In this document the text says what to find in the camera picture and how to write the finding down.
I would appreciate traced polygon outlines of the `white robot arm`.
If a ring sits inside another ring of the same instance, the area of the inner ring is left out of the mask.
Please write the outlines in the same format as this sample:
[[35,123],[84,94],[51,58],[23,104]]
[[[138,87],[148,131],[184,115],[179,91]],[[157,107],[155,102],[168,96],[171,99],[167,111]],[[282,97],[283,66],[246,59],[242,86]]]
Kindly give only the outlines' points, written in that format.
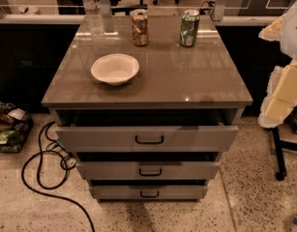
[[262,29],[258,37],[279,42],[281,52],[291,58],[286,66],[274,67],[260,107],[258,124],[270,129],[282,124],[297,106],[297,0],[285,14]]

